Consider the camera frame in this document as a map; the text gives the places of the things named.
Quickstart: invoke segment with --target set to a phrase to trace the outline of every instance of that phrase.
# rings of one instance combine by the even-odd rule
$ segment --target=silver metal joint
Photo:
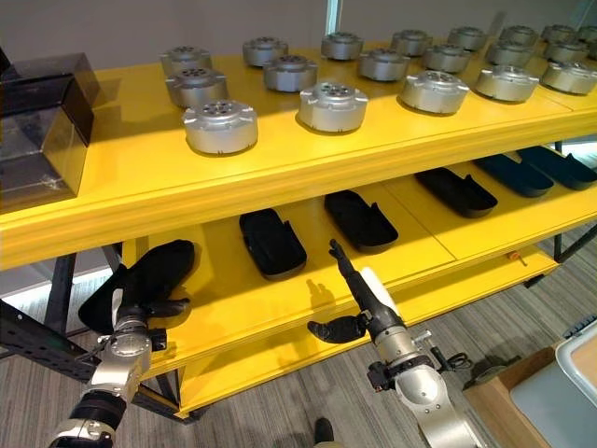
[[[531,97],[538,83],[539,78],[523,68],[496,65],[481,70],[475,90],[494,100],[522,103]]]
[[[487,42],[487,35],[483,30],[473,26],[461,26],[459,28],[452,28],[450,35],[448,35],[448,43],[458,45],[463,49],[469,51],[477,51],[482,49]]]
[[[276,37],[262,36],[243,43],[244,63],[262,67],[288,53],[288,44]]]
[[[298,119],[316,131],[352,131],[363,122],[367,102],[359,89],[322,82],[300,93]]]
[[[228,98],[226,77],[211,68],[186,68],[166,79],[172,102],[179,107],[199,107]]]
[[[533,56],[533,49],[512,40],[493,42],[485,53],[485,60],[494,65],[524,67]]]
[[[381,332],[373,344],[380,358],[387,365],[400,364],[419,355],[419,349],[404,327],[391,327]]]
[[[212,58],[206,49],[183,45],[160,55],[161,67],[166,77],[187,68],[212,68]]]
[[[597,70],[584,63],[549,63],[541,84],[564,93],[586,95],[597,84]]]
[[[394,49],[372,49],[358,58],[358,74],[375,81],[398,81],[409,68],[410,58]]]
[[[500,40],[509,40],[526,47],[532,47],[537,41],[538,35],[533,28],[524,25],[508,26],[502,30]]]
[[[358,58],[363,49],[363,39],[353,33],[337,31],[324,36],[321,41],[321,54],[328,59],[350,61]]]
[[[317,82],[317,64],[304,56],[285,54],[263,65],[263,82],[273,91],[302,91]]]
[[[402,30],[392,35],[390,47],[400,54],[421,56],[431,45],[433,38],[422,30]]]
[[[425,51],[421,62],[429,70],[458,73],[466,69],[471,53],[453,44],[434,45]]]
[[[427,70],[416,76],[407,76],[400,99],[410,107],[434,114],[453,114],[468,87],[458,77],[444,72]]]
[[[548,25],[543,29],[541,38],[547,42],[568,41],[574,39],[576,31],[568,25]]]
[[[242,151],[257,142],[257,113],[232,100],[189,108],[183,114],[188,145],[209,154]]]
[[[576,38],[582,42],[596,42],[597,41],[597,25],[581,26],[576,34]]]
[[[589,54],[589,47],[584,42],[549,42],[543,57],[555,63],[581,61]]]

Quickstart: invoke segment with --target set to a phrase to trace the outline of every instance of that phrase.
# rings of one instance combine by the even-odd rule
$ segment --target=black metal frame
[[[119,262],[117,251],[118,248],[114,246],[109,246],[104,251],[112,252],[111,265],[116,260]],[[0,359],[20,355],[74,380],[88,382],[100,359],[89,357],[81,360],[88,351],[68,339],[70,335],[79,334],[86,329],[65,333],[75,260],[76,254],[57,258],[43,324],[0,301],[0,345],[7,350]],[[194,421],[193,414],[187,419],[175,416],[180,409],[180,387],[176,372],[174,376],[175,393],[164,373],[157,377],[161,394],[140,385],[132,403],[179,423]]]

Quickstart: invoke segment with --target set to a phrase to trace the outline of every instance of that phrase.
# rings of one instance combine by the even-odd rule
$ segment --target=metal canister
[[[390,47],[400,54],[421,56],[431,45],[433,38],[422,30],[402,30],[392,35]]]
[[[586,95],[597,84],[597,70],[584,63],[549,63],[540,80],[544,86],[556,91]]]
[[[555,63],[581,61],[589,54],[589,47],[584,42],[549,42],[543,57]]]
[[[576,38],[582,42],[597,42],[597,26],[581,26],[576,34]]]
[[[243,43],[244,63],[262,67],[288,52],[288,44],[276,37],[264,35]]]
[[[317,131],[352,131],[363,122],[367,102],[359,89],[322,82],[300,93],[298,119]]]
[[[575,36],[575,29],[568,25],[548,25],[541,33],[541,38],[546,42],[566,42],[574,39]]]
[[[263,65],[263,82],[273,91],[302,91],[317,82],[317,64],[304,56],[285,54]]]
[[[524,67],[533,56],[531,47],[511,40],[493,42],[485,53],[485,60],[494,65],[514,65]]]
[[[509,40],[526,47],[532,47],[538,35],[533,28],[524,25],[508,26],[502,30],[500,40]]]
[[[475,90],[494,100],[522,103],[531,97],[538,83],[539,78],[523,68],[496,65],[481,70]]]
[[[358,74],[375,81],[398,81],[407,74],[410,58],[394,49],[372,49],[358,58]]]
[[[410,107],[434,114],[453,114],[468,93],[468,87],[449,73],[427,70],[407,76],[400,99]]]
[[[363,49],[363,39],[353,33],[337,31],[325,35],[321,41],[321,54],[328,59],[350,61],[358,58]]]
[[[430,70],[458,73],[466,69],[470,56],[470,51],[457,45],[434,45],[425,51],[421,63]]]
[[[457,45],[469,51],[482,49],[485,42],[487,42],[487,35],[483,33],[483,30],[473,26],[452,28],[450,35],[448,35],[449,44]]]
[[[209,154],[242,151],[257,142],[257,113],[232,100],[189,108],[183,114],[188,145]]]
[[[228,98],[226,77],[211,68],[188,68],[166,79],[170,99],[179,107],[199,107]]]
[[[206,49],[183,45],[160,55],[161,67],[167,77],[187,68],[212,68],[212,58]]]

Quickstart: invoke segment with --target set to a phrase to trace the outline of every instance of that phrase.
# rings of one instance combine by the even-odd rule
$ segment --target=yellow shelving unit
[[[401,82],[358,77],[356,63],[326,61],[317,50],[298,53],[317,61],[319,79],[370,98],[357,132],[305,129],[296,94],[267,91],[260,70],[222,56],[214,66],[227,75],[230,97],[256,109],[259,138],[243,154],[205,157],[188,148],[158,64],[98,71],[103,92],[78,196],[0,215],[0,269],[597,132],[597,92],[579,99],[582,107],[543,88],[521,105],[470,92],[458,113],[435,117],[397,103]],[[475,58],[462,78],[476,78]],[[419,70],[413,62],[410,71]]]
[[[431,280],[424,285],[396,293],[394,298],[408,325],[462,306],[526,280],[546,273],[556,263],[540,250],[521,250],[528,266],[519,260],[498,257]],[[358,313],[355,303],[340,315]],[[254,385],[284,375],[316,361],[336,355],[369,341],[368,336],[353,343],[323,343],[312,336],[305,325],[277,335],[220,352],[188,364],[180,374],[181,407],[179,416]]]

